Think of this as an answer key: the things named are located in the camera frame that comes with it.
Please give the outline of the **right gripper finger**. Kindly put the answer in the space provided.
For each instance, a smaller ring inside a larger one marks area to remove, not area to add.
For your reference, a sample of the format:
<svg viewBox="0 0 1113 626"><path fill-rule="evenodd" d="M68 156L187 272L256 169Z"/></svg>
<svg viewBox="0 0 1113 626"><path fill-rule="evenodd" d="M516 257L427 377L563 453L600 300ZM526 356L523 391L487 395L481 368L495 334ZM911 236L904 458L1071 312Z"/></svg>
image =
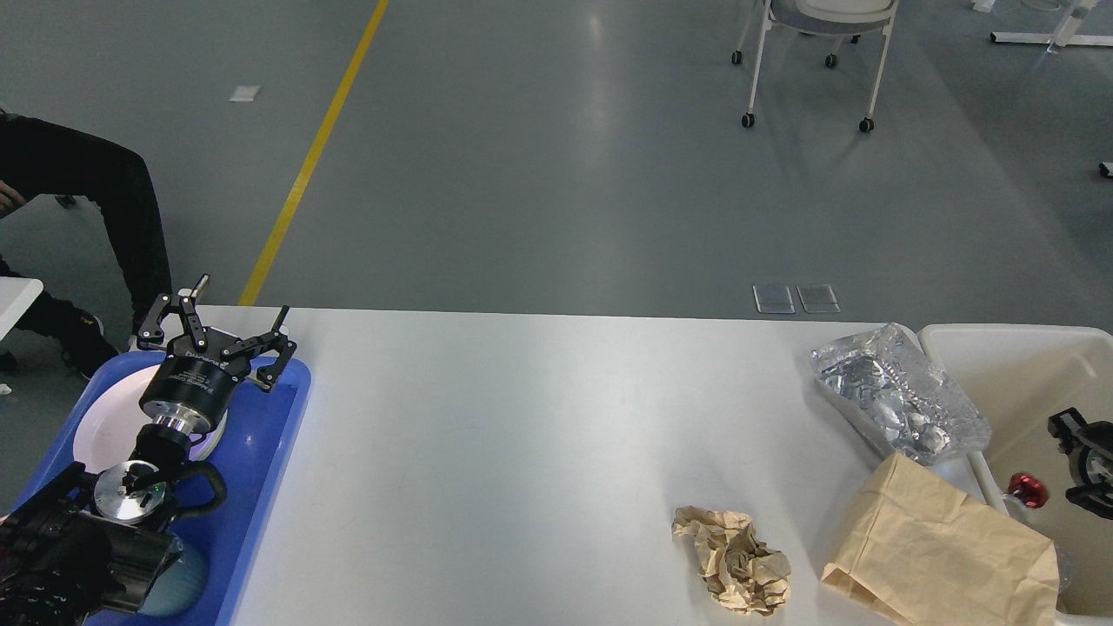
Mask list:
<svg viewBox="0 0 1113 626"><path fill-rule="evenodd" d="M1102 519L1112 519L1112 485L1110 483L1086 483L1075 486L1065 491L1070 503L1075 503L1090 513L1100 516Z"/></svg>
<svg viewBox="0 0 1113 626"><path fill-rule="evenodd" d="M1047 419L1047 432L1057 440L1061 453L1073 453L1082 448L1095 449L1094 427L1077 408L1068 407Z"/></svg>

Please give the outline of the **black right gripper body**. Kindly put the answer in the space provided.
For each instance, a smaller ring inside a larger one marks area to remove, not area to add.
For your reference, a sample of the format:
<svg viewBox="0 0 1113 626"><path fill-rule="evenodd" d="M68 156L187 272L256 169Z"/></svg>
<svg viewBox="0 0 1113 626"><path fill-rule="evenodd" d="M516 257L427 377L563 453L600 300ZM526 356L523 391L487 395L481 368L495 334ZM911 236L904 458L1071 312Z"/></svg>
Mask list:
<svg viewBox="0 0 1113 626"><path fill-rule="evenodd" d="M1077 436L1076 461L1078 487L1086 492L1110 492L1112 476L1112 427L1085 426Z"/></svg>

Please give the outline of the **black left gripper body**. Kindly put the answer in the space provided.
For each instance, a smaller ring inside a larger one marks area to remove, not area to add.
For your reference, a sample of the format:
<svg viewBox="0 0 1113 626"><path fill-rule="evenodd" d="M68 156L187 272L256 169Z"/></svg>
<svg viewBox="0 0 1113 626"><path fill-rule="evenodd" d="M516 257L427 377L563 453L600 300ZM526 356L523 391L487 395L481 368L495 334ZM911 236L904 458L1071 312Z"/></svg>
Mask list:
<svg viewBox="0 0 1113 626"><path fill-rule="evenodd" d="M235 388L247 375L248 358L223 360L220 349L169 353L139 397L139 407L154 423L178 420L189 427L186 433L210 433L223 423Z"/></svg>

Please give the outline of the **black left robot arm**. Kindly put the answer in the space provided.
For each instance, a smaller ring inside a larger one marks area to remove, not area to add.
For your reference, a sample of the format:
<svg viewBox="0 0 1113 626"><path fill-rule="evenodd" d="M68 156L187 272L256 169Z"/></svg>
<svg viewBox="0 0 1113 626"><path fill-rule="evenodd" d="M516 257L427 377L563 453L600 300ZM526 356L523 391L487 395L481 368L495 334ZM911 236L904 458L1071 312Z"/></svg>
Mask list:
<svg viewBox="0 0 1113 626"><path fill-rule="evenodd" d="M228 483L194 458L225 423L237 389L273 391L297 345L283 306L267 331L240 338L203 323L210 278L160 294L144 317L142 351L162 351L137 407L144 426L122 461L75 460L3 519L4 625L83 625L104 613L177 615L203 581L184 522L219 511Z"/></svg>

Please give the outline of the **person hand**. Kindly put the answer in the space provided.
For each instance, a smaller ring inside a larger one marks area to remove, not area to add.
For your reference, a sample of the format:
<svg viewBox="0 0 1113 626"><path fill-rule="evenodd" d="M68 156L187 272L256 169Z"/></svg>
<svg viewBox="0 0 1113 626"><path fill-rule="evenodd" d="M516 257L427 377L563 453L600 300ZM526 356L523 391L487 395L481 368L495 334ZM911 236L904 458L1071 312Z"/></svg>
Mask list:
<svg viewBox="0 0 1113 626"><path fill-rule="evenodd" d="M27 199L24 195L14 190L4 180L0 182L0 217L4 218L24 207Z"/></svg>

